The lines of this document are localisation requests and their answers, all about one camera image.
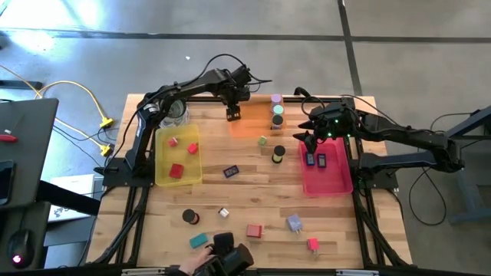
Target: yellow cable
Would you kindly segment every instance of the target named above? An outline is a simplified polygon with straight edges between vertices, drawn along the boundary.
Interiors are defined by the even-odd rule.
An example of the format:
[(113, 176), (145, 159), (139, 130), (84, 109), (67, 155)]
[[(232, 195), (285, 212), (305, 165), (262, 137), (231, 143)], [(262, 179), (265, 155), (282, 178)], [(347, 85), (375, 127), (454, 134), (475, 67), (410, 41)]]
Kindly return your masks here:
[(73, 84), (73, 85), (76, 85), (76, 86), (82, 88), (83, 90), (85, 90), (87, 93), (89, 93), (89, 95), (91, 96), (92, 100), (94, 101), (95, 106), (97, 107), (97, 110), (99, 110), (99, 114), (101, 115), (102, 120), (106, 119), (106, 117), (104, 116), (104, 113), (102, 112), (101, 106), (99, 105), (99, 103), (97, 102), (96, 98), (94, 97), (94, 94), (90, 90), (88, 90), (85, 86), (83, 86), (82, 84), (76, 83), (74, 81), (70, 81), (70, 80), (63, 80), (63, 81), (62, 80), (59, 80), (59, 81), (55, 81), (54, 83), (49, 84), (49, 85), (41, 88), (39, 90), (39, 94), (36, 94), (36, 96), (34, 97), (34, 99), (37, 99), (38, 96), (41, 97), (41, 95), (42, 95), (43, 92), (46, 92), (46, 90), (49, 87), (53, 87), (56, 84)]
[[(56, 85), (56, 84), (74, 84), (74, 85), (77, 85), (77, 86), (79, 86), (80, 88), (82, 88), (82, 89), (86, 90), (86, 91), (87, 91), (87, 92), (88, 92), (88, 93), (91, 95), (92, 100), (94, 100), (94, 102), (96, 103), (97, 109), (99, 110), (99, 113), (101, 114), (101, 116), (102, 116), (102, 118), (103, 118), (103, 121), (104, 121), (104, 119), (106, 119), (106, 117), (103, 115), (103, 113), (102, 113), (101, 109), (99, 108), (99, 104), (98, 104), (98, 102), (95, 100), (94, 95), (91, 93), (91, 91), (90, 91), (90, 90), (88, 90), (86, 87), (84, 87), (84, 86), (83, 86), (83, 85), (81, 85), (81, 84), (75, 83), (75, 82), (73, 82), (73, 81), (68, 81), (68, 80), (63, 80), (63, 81), (62, 81), (62, 80), (60, 80), (60, 81), (56, 81), (56, 82), (54, 82), (53, 84), (49, 84), (49, 85), (47, 85), (47, 86), (45, 86), (45, 87), (41, 88), (40, 90), (37, 90), (37, 89), (35, 89), (35, 88), (34, 88), (34, 87), (33, 87), (33, 86), (32, 86), (32, 85), (31, 85), (31, 84), (28, 82), (28, 81), (26, 81), (26, 80), (25, 80), (23, 77), (21, 77), (21, 76), (19, 76), (18, 74), (16, 74), (14, 71), (12, 71), (12, 70), (8, 69), (7, 67), (5, 67), (5, 66), (3, 66), (3, 65), (1, 65), (1, 64), (0, 64), (0, 67), (4, 68), (5, 70), (7, 70), (8, 72), (10, 72), (10, 73), (11, 73), (11, 74), (13, 74), (14, 76), (18, 77), (18, 79), (19, 79), (19, 80), (23, 81), (23, 82), (24, 82), (24, 83), (25, 83), (27, 86), (29, 86), (29, 87), (30, 87), (30, 88), (31, 88), (31, 89), (32, 89), (32, 90), (33, 90), (33, 91), (36, 93), (35, 99), (36, 99), (37, 97), (42, 98), (43, 96), (42, 96), (41, 92), (42, 92), (42, 91), (47, 90), (49, 87), (52, 87), (52, 86), (54, 86), (54, 85)], [(92, 141), (93, 143), (95, 143), (96, 145), (98, 145), (98, 146), (99, 146), (101, 149), (105, 147), (104, 145), (101, 145), (99, 142), (97, 142), (96, 140), (94, 140), (92, 137), (89, 137), (89, 136), (88, 136), (87, 134), (85, 134), (83, 131), (76, 129), (75, 127), (70, 126), (69, 124), (65, 123), (64, 121), (62, 121), (62, 120), (60, 120), (60, 119), (58, 119), (58, 118), (55, 118), (55, 120), (56, 120), (57, 122), (61, 123), (62, 125), (64, 125), (65, 127), (69, 128), (69, 129), (71, 129), (71, 130), (73, 130), (73, 131), (78, 132), (80, 135), (84, 136), (85, 138), (88, 138), (90, 141)]]

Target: human hand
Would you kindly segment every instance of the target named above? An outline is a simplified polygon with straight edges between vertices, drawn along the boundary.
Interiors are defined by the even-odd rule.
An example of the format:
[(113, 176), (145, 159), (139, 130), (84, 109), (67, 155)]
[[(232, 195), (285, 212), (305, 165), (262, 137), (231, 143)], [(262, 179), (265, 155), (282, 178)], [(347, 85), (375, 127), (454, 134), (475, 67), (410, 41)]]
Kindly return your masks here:
[(193, 275), (194, 271), (206, 263), (209, 259), (213, 258), (214, 255), (211, 255), (212, 248), (206, 247), (203, 249), (197, 256), (192, 256), (183, 261), (179, 270), (188, 274), (189, 276)]

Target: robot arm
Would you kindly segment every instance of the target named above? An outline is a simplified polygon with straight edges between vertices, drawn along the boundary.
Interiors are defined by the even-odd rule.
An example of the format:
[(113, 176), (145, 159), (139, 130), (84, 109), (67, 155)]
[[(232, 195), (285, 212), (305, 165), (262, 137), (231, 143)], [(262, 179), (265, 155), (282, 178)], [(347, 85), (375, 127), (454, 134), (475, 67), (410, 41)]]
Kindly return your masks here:
[(145, 152), (160, 121), (165, 117), (180, 117), (185, 112), (186, 98), (203, 92), (211, 92), (227, 106), (228, 121), (240, 119), (239, 101), (249, 100), (249, 69), (242, 65), (235, 71), (213, 69), (201, 77), (172, 86), (162, 86), (158, 91), (145, 94), (138, 104), (138, 128), (133, 146), (125, 160), (134, 175), (146, 174), (148, 167)]
[(326, 107), (316, 107), (311, 110), (308, 118), (309, 121), (301, 123), (298, 127), (314, 132), (310, 134), (306, 131), (294, 134), (294, 137), (303, 141), (310, 153), (315, 152), (319, 141), (322, 143), (327, 138), (352, 136), (374, 142), (392, 141), (428, 151), (404, 156), (377, 156), (365, 153), (360, 158), (360, 169), (367, 169), (373, 173), (381, 169), (416, 166), (429, 166), (447, 173), (463, 168), (459, 146), (444, 133), (400, 126), (385, 117), (356, 110), (353, 98), (350, 97), (343, 97), (341, 102), (330, 103)]

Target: computer mouse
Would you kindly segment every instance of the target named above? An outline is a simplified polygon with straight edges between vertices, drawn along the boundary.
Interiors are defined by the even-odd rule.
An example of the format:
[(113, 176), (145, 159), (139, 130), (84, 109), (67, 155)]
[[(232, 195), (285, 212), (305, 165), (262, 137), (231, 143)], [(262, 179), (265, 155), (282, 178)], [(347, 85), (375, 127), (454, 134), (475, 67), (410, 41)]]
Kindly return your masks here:
[(32, 231), (21, 229), (10, 236), (7, 245), (7, 256), (15, 268), (26, 268), (34, 258)]

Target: small white cube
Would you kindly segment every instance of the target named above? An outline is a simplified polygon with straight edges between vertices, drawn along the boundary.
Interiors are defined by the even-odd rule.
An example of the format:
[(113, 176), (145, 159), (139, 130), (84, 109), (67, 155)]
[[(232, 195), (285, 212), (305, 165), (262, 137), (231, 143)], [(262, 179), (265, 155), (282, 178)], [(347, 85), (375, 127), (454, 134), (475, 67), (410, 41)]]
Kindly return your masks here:
[(221, 208), (218, 213), (222, 216), (222, 218), (226, 218), (229, 216), (229, 211), (225, 208)]

